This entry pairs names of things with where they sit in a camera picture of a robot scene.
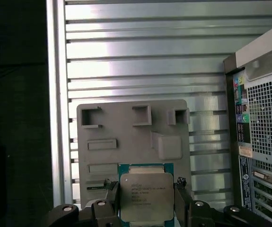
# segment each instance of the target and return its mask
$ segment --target label sticker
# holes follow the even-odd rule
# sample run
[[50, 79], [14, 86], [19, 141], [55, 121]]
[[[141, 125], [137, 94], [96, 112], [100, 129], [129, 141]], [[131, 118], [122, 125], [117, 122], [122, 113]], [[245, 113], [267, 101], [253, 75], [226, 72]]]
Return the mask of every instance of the label sticker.
[[259, 177], [259, 178], [262, 178], [264, 179], [264, 174], [261, 174], [261, 173], [258, 173], [258, 172], [254, 172], [254, 175]]
[[245, 157], [253, 157], [253, 149], [244, 146], [239, 146], [239, 155]]
[[241, 197], [242, 197], [242, 207], [249, 210], [251, 207], [251, 193], [250, 193], [250, 179], [249, 179], [249, 159], [247, 157], [239, 156], [239, 166], [240, 166], [240, 181], [241, 181]]

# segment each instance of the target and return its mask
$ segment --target metal screw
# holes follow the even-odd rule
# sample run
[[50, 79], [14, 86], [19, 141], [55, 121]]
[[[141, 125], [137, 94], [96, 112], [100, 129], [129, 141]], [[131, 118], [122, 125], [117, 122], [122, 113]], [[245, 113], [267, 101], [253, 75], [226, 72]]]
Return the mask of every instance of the metal screw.
[[98, 205], [99, 205], [99, 206], [104, 206], [104, 205], [105, 205], [105, 202], [100, 201], [100, 202], [98, 202]]
[[232, 212], [239, 212], [240, 211], [240, 209], [238, 207], [231, 207], [230, 210]]
[[197, 202], [196, 202], [196, 205], [197, 205], [198, 207], [202, 207], [202, 206], [204, 205], [204, 203], [201, 202], [201, 201], [197, 201]]
[[71, 211], [72, 210], [72, 207], [65, 207], [63, 208], [63, 211]]

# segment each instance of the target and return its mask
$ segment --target dark background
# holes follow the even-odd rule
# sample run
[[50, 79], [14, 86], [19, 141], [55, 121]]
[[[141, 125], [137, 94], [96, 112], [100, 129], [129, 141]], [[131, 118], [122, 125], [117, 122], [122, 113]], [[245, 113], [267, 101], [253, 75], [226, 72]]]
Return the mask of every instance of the dark background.
[[0, 0], [1, 75], [8, 212], [0, 226], [19, 227], [53, 207], [45, 0]]

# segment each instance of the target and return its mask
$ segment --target rectangular slot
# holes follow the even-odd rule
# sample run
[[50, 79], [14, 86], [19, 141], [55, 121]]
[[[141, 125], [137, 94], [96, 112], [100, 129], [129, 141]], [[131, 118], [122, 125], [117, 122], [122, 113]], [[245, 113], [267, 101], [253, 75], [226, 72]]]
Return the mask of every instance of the rectangular slot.
[[105, 150], [105, 149], [116, 149], [116, 139], [109, 140], [88, 140], [88, 150]]
[[190, 123], [190, 113], [189, 109], [181, 110], [169, 110], [167, 112], [167, 124], [177, 125], [177, 124], [189, 124]]
[[151, 107], [150, 105], [133, 106], [134, 124], [133, 126], [151, 125]]
[[93, 122], [93, 114], [100, 110], [101, 108], [99, 106], [97, 106], [96, 108], [81, 110], [81, 124], [84, 129], [94, 129], [102, 127], [102, 125]]
[[88, 172], [90, 174], [118, 174], [118, 165], [117, 164], [102, 164], [102, 165], [90, 165], [88, 166]]

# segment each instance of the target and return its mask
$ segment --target colored audio port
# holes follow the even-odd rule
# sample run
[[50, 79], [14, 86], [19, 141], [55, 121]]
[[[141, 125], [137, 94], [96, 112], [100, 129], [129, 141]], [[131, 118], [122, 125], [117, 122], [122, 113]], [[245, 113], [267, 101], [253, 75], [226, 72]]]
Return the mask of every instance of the colored audio port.
[[243, 115], [242, 119], [243, 119], [243, 121], [247, 122], [247, 116], [246, 115]]

